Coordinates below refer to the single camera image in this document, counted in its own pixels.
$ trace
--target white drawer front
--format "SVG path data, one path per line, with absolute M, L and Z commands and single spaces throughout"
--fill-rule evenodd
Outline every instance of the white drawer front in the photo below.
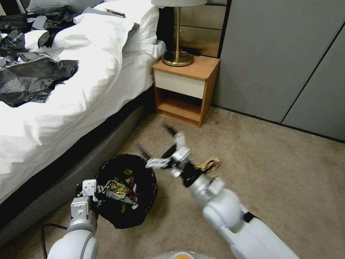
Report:
M 202 99 L 205 81 L 155 70 L 156 87 Z

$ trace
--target wooden nightstand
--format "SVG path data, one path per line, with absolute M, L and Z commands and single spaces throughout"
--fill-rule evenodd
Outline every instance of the wooden nightstand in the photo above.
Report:
M 186 67 L 153 65 L 157 114 L 201 127 L 211 106 L 219 59 L 195 56 Z

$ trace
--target power cord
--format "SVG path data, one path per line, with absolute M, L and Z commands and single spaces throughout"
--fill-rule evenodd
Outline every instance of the power cord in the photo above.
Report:
M 61 225 L 54 224 L 54 223 L 48 223 L 48 224 L 44 224 L 43 225 L 42 230 L 41 230 L 41 242 L 42 242 L 42 250 L 43 250 L 43 257 L 44 257 L 44 259 L 48 258 L 47 248 L 46 248 L 46 240 L 45 240 L 45 237 L 44 237 L 44 229 L 46 227 L 56 227 L 56 228 L 60 228 L 60 229 L 63 229 L 63 230 L 67 229 L 67 227 L 65 227 L 65 226 L 61 226 Z

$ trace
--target white duvet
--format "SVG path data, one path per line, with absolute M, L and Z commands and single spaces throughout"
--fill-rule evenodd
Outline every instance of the white duvet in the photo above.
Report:
M 119 77 L 122 49 L 134 22 L 82 14 L 75 23 L 57 34 L 46 53 L 56 60 L 79 60 L 76 74 L 57 85 L 45 103 L 11 108 L 0 102 L 0 203 L 81 137 L 71 133 L 86 127 L 85 121 L 95 116 L 93 110 Z M 37 50 L 37 39 L 43 32 L 27 33 L 26 47 Z M 102 119 L 93 118 L 94 125 L 88 125 L 84 134 Z M 68 144 L 58 148 L 64 140 Z

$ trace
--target beige carpet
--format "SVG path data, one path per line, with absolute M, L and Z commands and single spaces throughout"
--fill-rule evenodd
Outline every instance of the beige carpet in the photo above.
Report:
M 271 227 L 300 258 L 345 258 L 345 145 L 212 108 L 201 129 L 163 116 L 143 118 L 119 153 L 141 144 L 159 156 L 173 140 L 162 123 L 184 131 L 196 162 L 218 156 L 221 176 L 242 203 Z M 141 259 L 171 250 L 233 258 L 201 209 L 169 171 L 156 172 L 159 191 L 139 227 L 116 230 L 99 218 L 98 258 Z M 69 223 L 69 203 L 0 248 L 0 258 L 43 258 L 42 224 Z M 47 246 L 63 231 L 46 231 Z

